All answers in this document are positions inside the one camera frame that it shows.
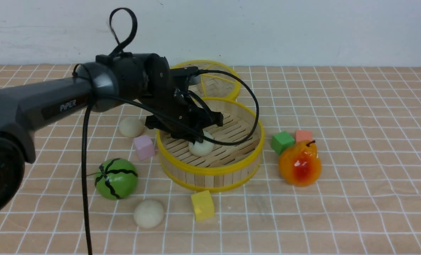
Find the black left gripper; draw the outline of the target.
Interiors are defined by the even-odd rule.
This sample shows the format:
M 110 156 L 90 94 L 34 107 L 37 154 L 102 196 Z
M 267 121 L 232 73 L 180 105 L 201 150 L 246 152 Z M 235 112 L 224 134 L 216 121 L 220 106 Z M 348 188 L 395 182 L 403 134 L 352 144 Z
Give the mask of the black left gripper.
M 204 134 L 209 126 L 223 126 L 223 114 L 213 112 L 203 100 L 191 90 L 181 92 L 176 89 L 170 68 L 166 66 L 147 68 L 149 78 L 147 94 L 141 97 L 143 105 L 164 115 L 153 114 L 146 118 L 148 129 L 157 129 L 170 133 L 173 139 L 180 139 L 192 144 L 204 141 L 214 143 L 214 139 Z M 181 123 L 191 129 L 185 130 L 176 123 Z

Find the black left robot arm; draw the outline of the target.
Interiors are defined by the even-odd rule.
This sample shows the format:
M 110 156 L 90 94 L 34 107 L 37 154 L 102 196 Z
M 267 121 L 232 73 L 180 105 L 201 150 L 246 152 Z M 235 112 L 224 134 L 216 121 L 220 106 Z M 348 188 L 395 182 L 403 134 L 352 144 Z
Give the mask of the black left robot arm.
M 155 53 L 124 53 L 110 60 L 96 57 L 69 78 L 48 80 L 0 89 L 0 210 L 18 191 L 25 163 L 36 159 L 34 133 L 45 126 L 87 108 L 102 113 L 122 102 L 139 100 L 153 116 L 149 129 L 171 133 L 173 137 L 196 141 L 190 130 L 222 126 L 223 115 L 182 95 L 188 91 L 198 68 L 175 68 Z

